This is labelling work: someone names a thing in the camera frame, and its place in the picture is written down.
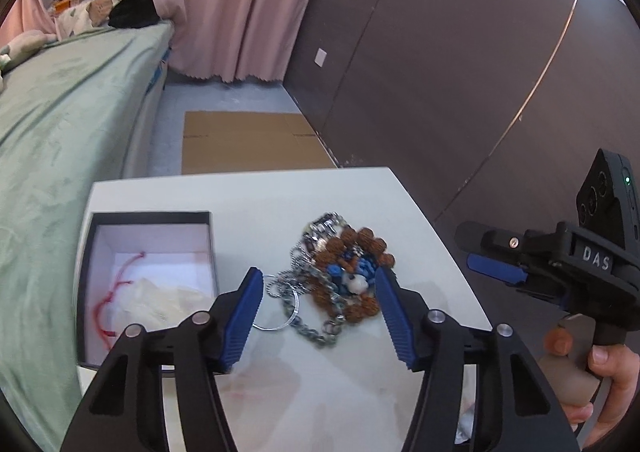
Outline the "person's right hand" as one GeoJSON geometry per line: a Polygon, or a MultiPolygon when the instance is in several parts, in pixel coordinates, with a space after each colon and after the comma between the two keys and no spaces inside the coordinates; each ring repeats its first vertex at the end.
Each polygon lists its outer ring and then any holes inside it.
{"type": "Polygon", "coordinates": [[[588,371],[581,370],[568,355],[573,335],[557,327],[544,338],[546,355],[539,361],[556,398],[561,402],[570,427],[591,424],[584,446],[592,446],[620,424],[631,406],[639,380],[639,356],[626,345],[592,346],[587,354],[588,371]],[[608,383],[608,395],[598,417],[593,416],[590,401],[602,382],[608,383]]]}

